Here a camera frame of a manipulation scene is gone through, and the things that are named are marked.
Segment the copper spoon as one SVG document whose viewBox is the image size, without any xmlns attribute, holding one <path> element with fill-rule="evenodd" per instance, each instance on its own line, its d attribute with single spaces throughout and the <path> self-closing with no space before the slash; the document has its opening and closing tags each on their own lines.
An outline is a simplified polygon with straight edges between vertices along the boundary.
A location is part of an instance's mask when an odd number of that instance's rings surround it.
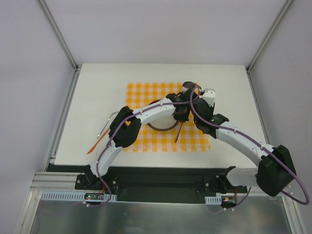
<svg viewBox="0 0 312 234">
<path fill-rule="evenodd" d="M 177 135 L 176 135 L 176 137 L 175 137 L 175 143 L 177 143 L 177 141 L 178 141 L 178 138 L 179 138 L 179 135 L 180 135 L 182 126 L 183 126 L 183 122 L 181 122 L 180 127 L 179 127 L 179 130 L 178 130 Z"/>
</svg>

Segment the red rimmed cream plate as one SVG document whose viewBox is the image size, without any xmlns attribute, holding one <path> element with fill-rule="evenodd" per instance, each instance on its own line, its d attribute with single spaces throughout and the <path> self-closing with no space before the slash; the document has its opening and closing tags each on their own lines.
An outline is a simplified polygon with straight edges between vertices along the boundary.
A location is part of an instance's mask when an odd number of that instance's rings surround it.
<svg viewBox="0 0 312 234">
<path fill-rule="evenodd" d="M 175 120 L 173 116 L 165 116 L 158 118 L 147 125 L 156 131 L 168 131 L 175 128 L 179 121 Z"/>
</svg>

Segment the yellow white checkered cloth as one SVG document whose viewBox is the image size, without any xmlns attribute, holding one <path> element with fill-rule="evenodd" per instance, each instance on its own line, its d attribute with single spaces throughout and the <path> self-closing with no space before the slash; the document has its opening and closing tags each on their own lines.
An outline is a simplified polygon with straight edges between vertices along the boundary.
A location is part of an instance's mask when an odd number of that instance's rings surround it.
<svg viewBox="0 0 312 234">
<path fill-rule="evenodd" d="M 148 104 L 163 99 L 169 93 L 182 91 L 181 82 L 161 83 L 128 83 L 125 104 L 131 109 L 145 107 Z M 193 122 L 193 115 L 184 123 L 175 143 L 175 137 L 180 123 L 168 131 L 156 131 L 148 125 L 141 127 L 134 144 L 124 149 L 128 153 L 151 152 L 202 152 L 209 151 L 211 144 L 209 136 L 202 134 Z"/>
</svg>

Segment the metal cup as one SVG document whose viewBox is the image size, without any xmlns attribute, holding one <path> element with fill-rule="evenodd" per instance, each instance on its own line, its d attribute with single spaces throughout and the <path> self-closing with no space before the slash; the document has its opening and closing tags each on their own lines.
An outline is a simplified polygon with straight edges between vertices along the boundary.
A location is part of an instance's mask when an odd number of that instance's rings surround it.
<svg viewBox="0 0 312 234">
<path fill-rule="evenodd" d="M 195 83 L 191 81 L 186 81 L 182 84 L 182 87 L 186 89 L 193 89 L 195 87 Z"/>
</svg>

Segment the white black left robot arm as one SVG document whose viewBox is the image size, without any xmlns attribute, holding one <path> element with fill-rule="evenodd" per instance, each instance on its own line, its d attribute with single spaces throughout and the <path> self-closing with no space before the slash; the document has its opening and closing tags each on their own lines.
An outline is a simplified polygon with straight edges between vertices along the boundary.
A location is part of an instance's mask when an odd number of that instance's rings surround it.
<svg viewBox="0 0 312 234">
<path fill-rule="evenodd" d="M 190 101 L 198 99 L 190 90 L 177 95 L 168 94 L 165 98 L 148 106 L 130 109 L 124 106 L 113 119 L 109 127 L 108 140 L 104 149 L 97 153 L 95 162 L 84 169 L 86 184 L 93 190 L 99 189 L 103 178 L 116 156 L 131 146 L 137 139 L 142 126 L 162 117 L 173 116 L 181 122 L 188 121 Z"/>
</svg>

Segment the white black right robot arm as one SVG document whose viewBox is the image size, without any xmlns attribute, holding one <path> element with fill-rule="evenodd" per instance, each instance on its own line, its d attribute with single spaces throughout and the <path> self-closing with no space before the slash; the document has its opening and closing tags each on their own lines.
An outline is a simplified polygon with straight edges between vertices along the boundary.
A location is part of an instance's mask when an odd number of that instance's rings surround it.
<svg viewBox="0 0 312 234">
<path fill-rule="evenodd" d="M 290 151 L 285 146 L 274 147 L 255 140 L 225 116 L 214 114 L 214 107 L 203 98 L 191 101 L 191 111 L 202 133 L 229 144 L 255 165 L 254 168 L 230 166 L 211 182 L 216 191 L 225 193 L 238 186 L 255 186 L 269 196 L 276 196 L 297 179 Z"/>
</svg>

